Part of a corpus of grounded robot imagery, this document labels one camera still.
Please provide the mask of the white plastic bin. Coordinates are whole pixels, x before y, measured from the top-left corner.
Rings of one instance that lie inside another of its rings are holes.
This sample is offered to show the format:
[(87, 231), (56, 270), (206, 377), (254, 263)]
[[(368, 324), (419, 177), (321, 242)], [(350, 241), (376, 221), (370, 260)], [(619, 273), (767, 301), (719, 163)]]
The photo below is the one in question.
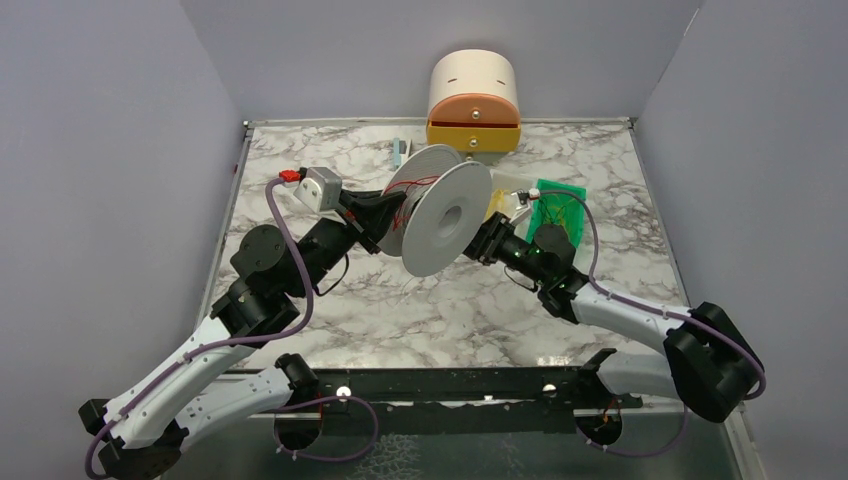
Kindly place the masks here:
[(510, 197), (510, 193), (519, 189), (535, 188), (538, 179), (526, 175), (507, 173), (497, 169), (491, 169), (490, 175), (492, 179), (492, 192), (484, 219), (488, 220), (494, 213), (501, 213), (510, 221), (510, 215), (515, 208), (515, 203)]

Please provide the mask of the white plastic cable spool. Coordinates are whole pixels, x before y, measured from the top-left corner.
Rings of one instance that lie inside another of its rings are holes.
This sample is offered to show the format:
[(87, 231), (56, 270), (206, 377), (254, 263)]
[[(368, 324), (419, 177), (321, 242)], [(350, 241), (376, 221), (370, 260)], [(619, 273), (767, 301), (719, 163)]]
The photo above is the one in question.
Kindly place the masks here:
[(441, 272), (470, 244), (485, 221), (492, 192), (489, 168), (466, 161), (450, 146), (427, 146), (393, 175), (383, 194), (403, 192), (406, 201), (379, 242), (416, 277)]

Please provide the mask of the green plastic bin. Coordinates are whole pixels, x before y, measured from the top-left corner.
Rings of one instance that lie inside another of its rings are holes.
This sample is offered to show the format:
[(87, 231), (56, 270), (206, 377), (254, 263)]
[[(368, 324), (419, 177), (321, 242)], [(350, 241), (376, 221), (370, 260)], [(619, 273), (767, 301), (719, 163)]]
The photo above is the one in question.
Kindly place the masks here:
[(586, 200), (586, 189), (547, 179), (538, 179), (536, 188), (540, 191), (567, 191), (570, 192), (570, 195), (542, 195), (533, 206), (533, 215), (530, 218), (525, 240), (531, 242), (536, 230), (542, 225), (558, 225), (566, 231), (571, 244), (575, 248), (578, 248), (581, 244), (584, 231), (585, 211), (573, 195), (576, 195), (581, 200)]

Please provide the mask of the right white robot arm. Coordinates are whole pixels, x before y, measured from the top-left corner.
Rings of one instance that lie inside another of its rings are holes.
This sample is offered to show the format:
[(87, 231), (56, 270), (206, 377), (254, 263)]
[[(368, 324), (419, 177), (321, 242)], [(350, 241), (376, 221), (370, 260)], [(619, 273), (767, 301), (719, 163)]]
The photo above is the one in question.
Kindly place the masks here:
[(597, 377), (609, 393), (677, 398), (701, 418), (721, 423), (763, 387), (762, 361), (721, 307), (668, 307), (615, 293), (574, 266), (576, 248), (561, 227), (542, 226), (527, 242), (496, 214), (464, 254), (484, 265), (501, 262), (529, 278), (552, 316), (649, 347), (649, 355), (613, 353), (601, 360)]

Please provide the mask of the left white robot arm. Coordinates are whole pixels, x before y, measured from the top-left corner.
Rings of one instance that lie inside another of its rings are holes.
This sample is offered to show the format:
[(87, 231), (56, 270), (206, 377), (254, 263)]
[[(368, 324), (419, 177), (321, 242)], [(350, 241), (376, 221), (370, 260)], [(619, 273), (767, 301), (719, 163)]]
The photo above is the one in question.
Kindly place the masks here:
[(379, 252), (405, 200), (401, 192), (319, 194), (330, 216), (300, 239), (273, 208), (273, 223), (244, 237), (232, 259), (237, 279), (188, 339), (125, 393), (80, 407), (93, 437), (88, 477), (153, 479), (233, 422), (265, 411), (318, 409), (318, 377), (297, 354), (219, 390), (211, 384), (267, 343), (303, 330), (314, 314), (319, 281), (355, 246)]

